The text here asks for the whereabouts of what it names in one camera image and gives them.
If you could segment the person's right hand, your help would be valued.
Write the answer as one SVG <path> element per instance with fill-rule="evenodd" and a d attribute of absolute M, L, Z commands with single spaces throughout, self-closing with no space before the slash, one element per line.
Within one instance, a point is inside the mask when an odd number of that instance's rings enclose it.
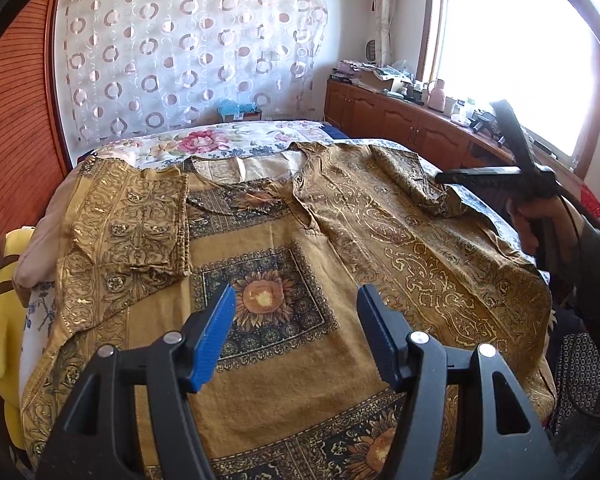
<path fill-rule="evenodd" d="M 539 220 L 544 226 L 550 226 L 554 254 L 562 263 L 570 263 L 584 228 L 584 218 L 572 203 L 562 196 L 554 196 L 526 202 L 510 200 L 506 208 L 525 254 L 536 256 L 542 246 L 531 226 L 533 221 Z"/>

